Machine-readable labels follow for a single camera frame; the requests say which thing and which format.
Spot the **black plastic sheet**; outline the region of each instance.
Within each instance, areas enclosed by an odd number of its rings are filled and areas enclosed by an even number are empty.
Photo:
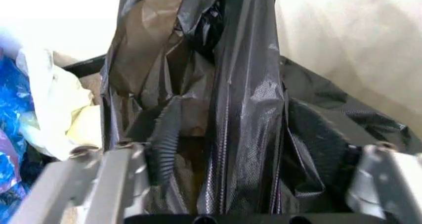
[[[422,150],[405,125],[279,56],[274,0],[131,0],[102,77],[107,149],[181,96],[173,186],[153,187],[154,213],[347,212],[362,146]]]

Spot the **white wall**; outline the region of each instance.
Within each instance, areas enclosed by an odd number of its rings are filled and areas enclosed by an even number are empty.
[[[277,0],[281,54],[422,138],[422,0]]]
[[[119,0],[0,0],[0,46],[37,44],[77,61],[99,56],[113,37],[118,5]]]

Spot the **plastic bag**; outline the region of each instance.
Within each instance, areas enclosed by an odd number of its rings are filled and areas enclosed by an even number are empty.
[[[92,134],[100,136],[95,128],[99,127],[99,117],[85,118],[94,124],[88,133],[83,126],[73,136],[66,134],[82,109],[92,104],[93,95],[75,75],[54,65],[49,50],[24,47],[18,53],[16,66],[30,80],[35,111],[22,116],[20,132],[33,147],[59,160],[68,159],[70,151],[81,145],[81,141],[95,142],[91,145],[101,147],[100,141],[89,139]]]
[[[5,56],[0,58],[0,222],[6,223],[27,190],[21,181],[20,165],[27,149],[19,134],[19,118],[33,111],[28,78]]]
[[[6,134],[0,130],[0,193],[21,181],[18,154]]]
[[[153,187],[148,213],[347,212],[362,146],[422,150],[404,124],[280,57],[274,0],[139,0],[102,77],[108,149],[142,111],[182,97],[176,185]]]

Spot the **garbage bag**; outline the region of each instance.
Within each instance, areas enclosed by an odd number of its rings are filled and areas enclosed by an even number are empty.
[[[171,185],[151,188],[148,213],[348,212],[362,146],[421,151],[407,126],[278,45],[274,0],[139,0],[121,15],[101,72],[105,148],[182,98]]]
[[[0,51],[0,223],[6,223],[28,192],[21,164],[27,145],[19,133],[19,118],[33,111],[29,81],[12,59]]]

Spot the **white plastic bag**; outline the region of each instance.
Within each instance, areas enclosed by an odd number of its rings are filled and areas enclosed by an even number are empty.
[[[92,104],[91,91],[82,88],[75,75],[54,65],[49,50],[22,48],[16,65],[29,77],[36,115],[22,116],[20,132],[39,152],[67,159],[70,151],[81,144],[66,136],[66,132],[79,112]]]

